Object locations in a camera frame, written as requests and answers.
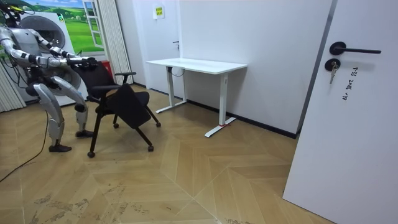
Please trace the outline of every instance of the desk foot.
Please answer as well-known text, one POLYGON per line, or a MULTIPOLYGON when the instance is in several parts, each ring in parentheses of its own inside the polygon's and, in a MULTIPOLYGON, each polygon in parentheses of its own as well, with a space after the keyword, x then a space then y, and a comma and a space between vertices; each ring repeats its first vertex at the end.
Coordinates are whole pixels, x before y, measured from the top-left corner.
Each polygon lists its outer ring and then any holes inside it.
POLYGON ((230 118, 228 120, 225 121, 225 125, 223 126, 217 126, 215 128, 213 128, 212 130, 210 130, 209 132, 207 132, 205 134, 206 137, 210 138, 210 136, 212 136, 214 133, 216 133, 217 131, 221 130, 221 128, 225 127, 227 124, 231 123, 232 121, 234 121, 236 118, 230 118))
POLYGON ((156 111, 156 113, 161 113, 161 112, 163 112, 163 111, 165 111, 165 110, 171 109, 171 108, 173 108, 173 107, 176 107, 176 106, 181 105, 181 104, 184 104, 184 103, 186 103, 186 101, 181 101, 181 102, 179 102, 179 103, 176 103, 174 106, 168 106, 168 107, 159 109, 159 110, 156 111))

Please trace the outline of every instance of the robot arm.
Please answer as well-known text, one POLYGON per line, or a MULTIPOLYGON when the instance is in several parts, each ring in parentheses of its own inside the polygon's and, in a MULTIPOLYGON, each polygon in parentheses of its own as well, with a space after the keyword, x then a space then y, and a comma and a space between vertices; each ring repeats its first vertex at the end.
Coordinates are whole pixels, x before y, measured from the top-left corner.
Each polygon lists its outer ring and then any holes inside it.
POLYGON ((42 47, 49 49, 52 55, 62 56, 64 58, 76 57, 76 55, 68 53, 67 51, 59 47, 51 46, 51 44, 48 41, 46 41, 36 30, 33 29, 27 29, 27 30, 29 30, 36 37, 37 43, 39 43, 39 45, 41 45, 42 47))
POLYGON ((45 58, 26 53, 22 50, 17 50, 17 46, 12 40, 12 32, 6 27, 0 27, 0 44, 4 47, 7 54, 17 60, 17 63, 24 65, 38 65, 41 67, 59 67, 68 65, 66 59, 45 58))

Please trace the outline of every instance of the key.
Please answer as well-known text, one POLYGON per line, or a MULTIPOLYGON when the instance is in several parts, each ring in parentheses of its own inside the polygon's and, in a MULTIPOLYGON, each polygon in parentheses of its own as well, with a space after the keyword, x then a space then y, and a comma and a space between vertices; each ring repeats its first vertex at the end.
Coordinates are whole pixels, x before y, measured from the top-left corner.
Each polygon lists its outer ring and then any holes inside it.
POLYGON ((336 64, 336 62, 332 62, 331 63, 333 65, 333 68, 331 70, 331 78, 330 78, 330 83, 333 83, 333 79, 335 78, 336 72, 338 70, 338 65, 336 64))

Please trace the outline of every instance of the herringbone floor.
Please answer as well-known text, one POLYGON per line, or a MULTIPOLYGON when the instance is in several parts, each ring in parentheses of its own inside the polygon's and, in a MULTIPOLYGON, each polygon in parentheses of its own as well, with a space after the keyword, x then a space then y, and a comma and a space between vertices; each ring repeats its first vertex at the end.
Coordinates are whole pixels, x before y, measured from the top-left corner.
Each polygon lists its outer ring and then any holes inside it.
MULTIPOLYGON (((167 106, 167 96, 149 92, 150 108, 167 106)), ((238 120, 207 139, 218 115, 186 104, 158 114, 161 128, 142 126, 153 153, 105 117, 89 159, 91 140, 74 137, 73 107, 63 113, 62 143, 73 150, 49 153, 48 138, 38 158, 0 183, 0 223, 329 223, 281 198, 296 140, 238 120)), ((45 119, 39 105, 0 114, 0 178, 40 150, 45 119)))

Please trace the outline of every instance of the black office chair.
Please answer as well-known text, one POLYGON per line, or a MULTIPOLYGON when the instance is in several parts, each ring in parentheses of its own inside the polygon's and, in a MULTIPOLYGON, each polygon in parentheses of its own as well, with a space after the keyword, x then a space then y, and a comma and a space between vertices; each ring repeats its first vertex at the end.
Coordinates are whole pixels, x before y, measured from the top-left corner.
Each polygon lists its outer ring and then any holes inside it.
MULTIPOLYGON (((136 72, 123 72, 123 73, 117 73, 115 74, 115 76, 118 75, 123 75, 123 84, 127 83, 127 79, 129 78, 129 75, 135 75, 137 74, 136 72)), ((150 116, 155 120, 156 122, 156 126, 160 127, 162 124, 157 120, 157 118, 155 117, 155 115, 152 113, 152 111, 149 109, 148 107, 148 101, 149 101, 149 94, 147 92, 140 92, 140 93, 136 93, 138 99, 140 100, 140 102, 142 102, 142 105, 145 107, 145 109, 149 112, 150 116)), ((115 114, 114 118, 113 118, 113 128, 119 128, 119 124, 118 122, 118 115, 115 114)))
POLYGON ((87 87, 87 99, 91 102, 98 103, 95 109, 97 113, 93 139, 91 141, 90 151, 87 156, 95 157, 94 149, 98 131, 100 129, 101 118, 115 114, 115 119, 119 116, 127 125, 135 129, 139 135, 148 144, 148 151, 152 152, 154 147, 146 135, 139 129, 139 126, 150 120, 150 117, 156 121, 156 126, 160 127, 160 123, 147 106, 149 102, 149 94, 147 92, 135 93, 134 90, 126 83, 129 75, 135 75, 136 72, 117 73, 115 75, 123 75, 123 85, 117 85, 109 75, 107 69, 101 62, 94 69, 85 67, 73 67, 74 71, 80 75, 87 87), (109 91, 117 90, 109 96, 109 91))

